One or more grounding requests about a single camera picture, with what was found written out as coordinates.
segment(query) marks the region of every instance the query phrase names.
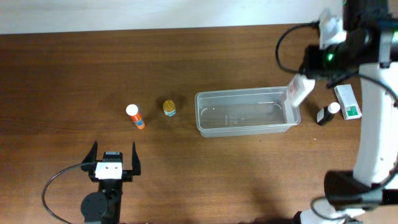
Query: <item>glue stick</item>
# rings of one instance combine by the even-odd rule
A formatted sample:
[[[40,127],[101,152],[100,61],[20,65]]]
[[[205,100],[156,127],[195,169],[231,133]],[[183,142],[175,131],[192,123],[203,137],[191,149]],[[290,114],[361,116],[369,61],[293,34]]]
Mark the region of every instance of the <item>glue stick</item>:
[[[138,113],[138,107],[136,105],[129,105],[126,108],[126,113],[131,117],[136,124],[138,129],[144,129],[145,124],[141,118],[141,115]]]

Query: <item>bottle label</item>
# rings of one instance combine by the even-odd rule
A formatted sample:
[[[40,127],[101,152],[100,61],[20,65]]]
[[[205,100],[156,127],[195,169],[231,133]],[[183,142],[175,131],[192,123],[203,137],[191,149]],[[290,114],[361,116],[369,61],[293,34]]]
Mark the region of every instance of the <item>bottle label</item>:
[[[321,111],[318,112],[318,116],[317,116],[317,122],[321,121],[325,115],[325,112],[323,112],[324,109],[322,109]]]

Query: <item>bottle with white cap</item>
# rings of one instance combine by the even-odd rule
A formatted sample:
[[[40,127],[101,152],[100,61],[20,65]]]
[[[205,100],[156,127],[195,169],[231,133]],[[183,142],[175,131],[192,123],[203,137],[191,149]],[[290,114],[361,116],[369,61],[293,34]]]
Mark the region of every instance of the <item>bottle with white cap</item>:
[[[318,112],[317,124],[319,124],[320,126],[326,125],[327,123],[329,123],[329,121],[331,121],[335,117],[335,113],[339,112],[339,110],[340,110],[340,104],[336,102],[331,103],[329,106],[322,108],[322,110]]]

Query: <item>wooden table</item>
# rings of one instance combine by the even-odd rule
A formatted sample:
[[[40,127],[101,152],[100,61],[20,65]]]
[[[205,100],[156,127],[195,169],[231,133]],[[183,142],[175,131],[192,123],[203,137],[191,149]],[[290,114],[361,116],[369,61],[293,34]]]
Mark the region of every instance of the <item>wooden table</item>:
[[[98,141],[124,153],[131,168],[135,141],[142,175],[124,184],[126,223],[239,223],[290,218],[323,194],[327,170],[352,169],[360,119],[339,114],[325,127],[314,117],[335,101],[318,83],[301,106],[302,122],[282,134],[203,138],[195,120],[201,91],[285,86],[274,47],[289,26],[126,30],[0,36],[0,220],[56,223],[42,207],[46,181],[80,163]],[[314,31],[285,42],[285,63],[298,67]],[[361,102],[359,81],[352,81]],[[162,103],[177,104],[167,117]],[[126,114],[139,105],[146,128]],[[82,223],[80,203],[97,190],[81,170],[49,188],[51,209]],[[361,217],[395,223],[396,208]]]

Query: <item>green label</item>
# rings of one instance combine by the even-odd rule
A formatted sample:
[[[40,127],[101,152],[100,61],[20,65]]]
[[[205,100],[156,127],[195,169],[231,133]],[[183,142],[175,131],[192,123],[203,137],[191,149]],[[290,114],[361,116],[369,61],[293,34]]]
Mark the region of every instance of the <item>green label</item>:
[[[356,106],[350,106],[347,110],[348,116],[356,116],[358,115],[358,111],[356,110]]]

